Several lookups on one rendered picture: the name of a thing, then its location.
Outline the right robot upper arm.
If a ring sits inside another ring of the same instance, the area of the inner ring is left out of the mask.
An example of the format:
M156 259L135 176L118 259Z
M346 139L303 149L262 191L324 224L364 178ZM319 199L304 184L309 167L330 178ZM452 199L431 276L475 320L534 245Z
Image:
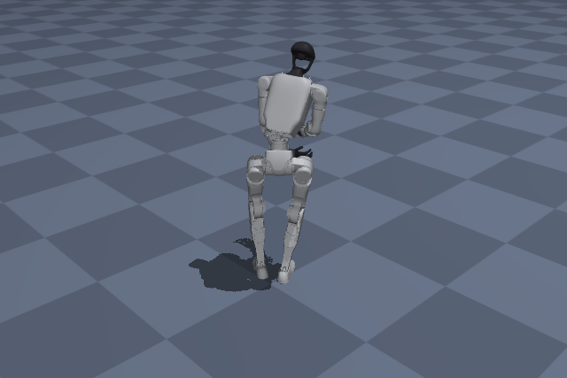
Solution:
M312 108L312 120L307 122L306 130L309 134L318 135L321 133L322 121L326 111L328 100L328 90L323 85L311 85L311 97L314 99Z

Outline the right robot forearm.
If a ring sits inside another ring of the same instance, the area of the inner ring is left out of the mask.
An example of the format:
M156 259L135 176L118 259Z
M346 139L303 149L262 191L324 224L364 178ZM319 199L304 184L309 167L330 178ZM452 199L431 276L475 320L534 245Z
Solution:
M322 131L322 129L321 129L321 131ZM305 137L305 136L309 136L309 137L317 136L317 135L309 134L306 130L306 126L303 126L302 129L300 129L300 133L301 133L302 138Z

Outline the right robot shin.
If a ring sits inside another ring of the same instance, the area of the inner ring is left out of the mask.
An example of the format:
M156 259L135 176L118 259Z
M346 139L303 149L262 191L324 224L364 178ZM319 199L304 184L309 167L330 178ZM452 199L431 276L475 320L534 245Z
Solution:
M283 271L284 267L286 268L285 272L288 272L289 270L291 255L299 240L299 234L303 222L304 213L305 213L305 208L301 207L299 212L298 223L293 223L290 220L287 223L287 227L284 235L284 253L283 253L283 262L281 266L281 271Z

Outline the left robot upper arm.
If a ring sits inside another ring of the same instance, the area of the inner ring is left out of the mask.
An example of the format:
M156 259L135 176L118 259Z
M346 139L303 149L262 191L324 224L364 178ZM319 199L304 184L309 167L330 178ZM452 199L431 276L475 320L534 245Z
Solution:
M262 76L258 79L257 88L259 91L259 121L265 127L264 109L267 102L270 82L274 76Z

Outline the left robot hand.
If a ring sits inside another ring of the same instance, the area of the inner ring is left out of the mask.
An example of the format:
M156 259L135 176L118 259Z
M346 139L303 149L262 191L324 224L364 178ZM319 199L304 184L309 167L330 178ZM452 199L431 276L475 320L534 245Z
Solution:
M311 152L310 154L308 154L308 153L311 151L311 149L309 149L308 151L305 151L305 152L299 152L298 150L301 150L302 148L303 148L303 146L300 146L300 147L298 147L297 149L294 149L294 150L293 150L293 149L289 149L289 150L292 150L292 152L293 152L293 157L294 157L294 158L297 158L297 157L299 157L299 156L308 156L308 157L311 158L311 157L313 156L313 152Z

